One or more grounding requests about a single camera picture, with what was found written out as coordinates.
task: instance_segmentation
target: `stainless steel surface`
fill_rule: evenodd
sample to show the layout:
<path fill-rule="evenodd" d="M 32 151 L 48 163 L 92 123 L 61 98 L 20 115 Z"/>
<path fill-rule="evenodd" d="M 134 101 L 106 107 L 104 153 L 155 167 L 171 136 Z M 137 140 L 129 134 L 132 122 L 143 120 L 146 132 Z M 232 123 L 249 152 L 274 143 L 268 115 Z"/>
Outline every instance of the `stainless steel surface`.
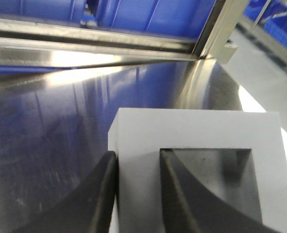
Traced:
<path fill-rule="evenodd" d="M 267 34 L 259 25 L 257 25 L 253 30 L 250 30 L 253 23 L 246 16 L 241 16 L 239 24 L 248 30 L 250 35 L 254 36 L 258 41 L 260 41 L 287 64 L 287 48 L 271 37 L 271 35 Z"/>
<path fill-rule="evenodd" d="M 12 233 L 108 233 L 116 174 L 116 154 L 108 151 L 85 180 L 58 205 Z"/>
<path fill-rule="evenodd" d="M 104 29 L 81 29 L 1 18 L 0 37 L 182 53 L 191 53 L 195 45 L 194 40 L 185 38 L 157 37 Z"/>
<path fill-rule="evenodd" d="M 251 150 L 173 150 L 210 192 L 255 221 L 262 222 Z"/>
<path fill-rule="evenodd" d="M 198 179 L 198 173 L 194 175 L 186 168 L 180 157 L 171 149 L 160 151 L 162 211 L 167 232 L 278 233 L 220 200 L 202 184 Z M 191 159 L 194 157 L 198 157 L 198 154 L 193 154 Z M 231 168 L 243 167 L 244 163 L 248 163 L 246 154 L 238 153 L 235 157 L 233 162 L 236 164 L 232 164 Z M 232 176 L 230 183 L 235 180 L 233 176 L 235 177 L 236 173 L 237 171 L 235 173 L 230 171 L 230 174 L 227 174 L 229 177 Z"/>
<path fill-rule="evenodd" d="M 194 73 L 205 90 L 197 105 L 181 91 L 196 83 Z M 188 101 L 179 106 L 178 98 Z M 0 233 L 77 187 L 107 150 L 119 107 L 175 105 L 240 110 L 239 86 L 214 60 L 0 76 Z"/>
<path fill-rule="evenodd" d="M 159 61 L 195 61 L 184 53 L 0 38 L 0 65 L 97 67 Z"/>
<path fill-rule="evenodd" d="M 225 1 L 200 57 L 211 58 L 220 55 L 247 3 L 248 0 Z"/>
<path fill-rule="evenodd" d="M 210 12 L 210 15 L 206 21 L 206 24 L 201 32 L 199 39 L 196 42 L 196 45 L 193 50 L 193 54 L 195 54 L 200 59 L 205 59 L 207 54 L 204 53 L 205 45 L 209 42 L 209 38 L 214 33 L 215 23 L 220 16 L 220 12 L 222 11 L 226 0 L 216 0 L 214 6 Z"/>

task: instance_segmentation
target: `blue storage crate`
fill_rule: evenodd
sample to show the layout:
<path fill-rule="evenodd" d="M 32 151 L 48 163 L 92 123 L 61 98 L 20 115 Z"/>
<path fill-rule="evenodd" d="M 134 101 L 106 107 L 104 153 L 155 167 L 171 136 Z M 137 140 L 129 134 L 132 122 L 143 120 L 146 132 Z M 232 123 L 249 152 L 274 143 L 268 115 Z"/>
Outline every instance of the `blue storage crate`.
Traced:
<path fill-rule="evenodd" d="M 0 13 L 80 23 L 86 0 L 0 0 Z"/>
<path fill-rule="evenodd" d="M 258 15 L 260 14 L 262 8 L 264 7 L 266 1 L 267 0 L 251 0 L 244 11 L 244 15 L 246 15 L 249 19 L 255 21 Z M 279 1 L 273 0 L 270 2 L 269 6 L 267 7 L 261 19 L 282 12 L 287 12 L 287 7 L 282 3 L 280 3 Z"/>
<path fill-rule="evenodd" d="M 100 26 L 197 39 L 215 0 L 99 0 Z"/>
<path fill-rule="evenodd" d="M 287 16 L 269 18 L 264 30 L 287 48 Z"/>

